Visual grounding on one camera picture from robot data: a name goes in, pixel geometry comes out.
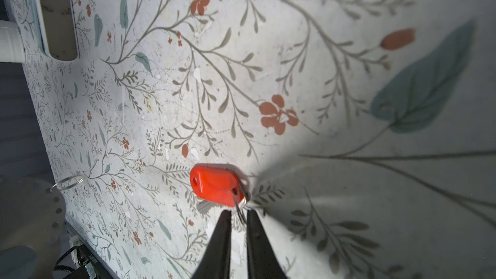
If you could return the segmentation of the red key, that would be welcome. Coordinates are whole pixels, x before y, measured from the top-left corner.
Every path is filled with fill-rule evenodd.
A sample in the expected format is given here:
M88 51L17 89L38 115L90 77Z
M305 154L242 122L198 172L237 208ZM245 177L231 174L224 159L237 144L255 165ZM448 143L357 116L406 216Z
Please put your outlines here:
M216 206L235 208L241 223L246 224L243 208L249 201L247 182L228 165L195 165L190 172L191 188L200 202L197 211L205 216Z

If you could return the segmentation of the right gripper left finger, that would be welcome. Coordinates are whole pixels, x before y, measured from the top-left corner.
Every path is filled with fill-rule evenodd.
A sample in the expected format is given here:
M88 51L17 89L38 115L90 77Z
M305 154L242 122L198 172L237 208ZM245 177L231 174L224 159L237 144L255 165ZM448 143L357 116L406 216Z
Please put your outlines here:
M232 212L222 211L192 279L228 279L231 263Z

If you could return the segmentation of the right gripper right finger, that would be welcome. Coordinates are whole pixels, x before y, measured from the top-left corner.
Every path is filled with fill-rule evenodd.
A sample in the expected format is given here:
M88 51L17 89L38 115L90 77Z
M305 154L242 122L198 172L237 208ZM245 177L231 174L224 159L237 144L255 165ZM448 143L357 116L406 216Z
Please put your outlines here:
M287 279L255 210L247 212L247 271L250 279Z

